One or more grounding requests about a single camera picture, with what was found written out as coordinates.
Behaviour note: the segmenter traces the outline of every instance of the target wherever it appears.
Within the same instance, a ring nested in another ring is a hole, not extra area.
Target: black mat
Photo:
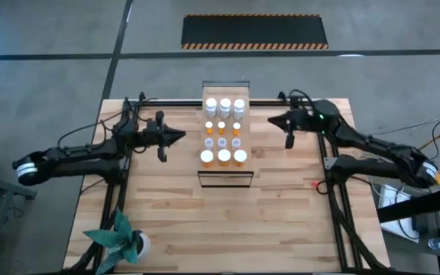
[[[326,50],[320,15],[187,15],[182,48],[187,50]]]

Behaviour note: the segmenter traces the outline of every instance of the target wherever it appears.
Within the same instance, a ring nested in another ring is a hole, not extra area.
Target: wooden tabletop
[[[330,100],[354,125],[349,101]],[[122,100],[104,101],[99,119],[120,112],[121,104]],[[312,186],[312,181],[323,179],[316,135],[297,132],[295,146],[286,150],[285,134],[267,122],[267,117],[284,113],[286,107],[251,107],[255,175],[251,188],[233,189],[199,184],[195,163],[201,150],[201,108],[147,107],[140,116],[151,118],[158,110],[164,111],[168,126],[186,131],[186,136],[167,148],[167,163],[157,159],[156,148],[132,157],[124,212],[133,228],[150,236],[152,248],[139,264],[122,262],[115,271],[340,270],[328,198]],[[98,127],[94,142],[102,139]],[[354,149],[341,153],[359,154]],[[99,179],[86,176],[82,187]],[[77,262],[92,243],[83,231],[99,227],[105,191],[105,183],[100,183],[81,195],[64,267]],[[357,233],[376,258],[389,266],[370,186],[349,180],[348,194]],[[353,263],[347,235],[344,239]]]

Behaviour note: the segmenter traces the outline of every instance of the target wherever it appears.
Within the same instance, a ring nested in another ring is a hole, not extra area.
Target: gray floor
[[[0,0],[0,54],[111,53],[124,4]],[[440,49],[440,0],[136,0],[122,52],[181,51],[184,14],[227,12],[320,13],[330,50]],[[15,183],[13,160],[54,146],[62,134],[96,119],[108,65],[109,60],[0,61],[0,179]],[[366,132],[440,113],[440,56],[122,60],[111,98],[134,98],[140,91],[198,98],[203,80],[249,80],[255,98],[294,88],[313,97],[347,97],[357,128]],[[430,130],[387,138],[420,145]],[[67,141],[82,144],[91,136],[83,131]],[[80,180],[51,180],[36,186],[33,202],[17,201],[25,214],[5,226],[0,274],[60,269]],[[387,238],[393,267],[438,273],[434,257],[407,254],[396,241],[405,242]]]

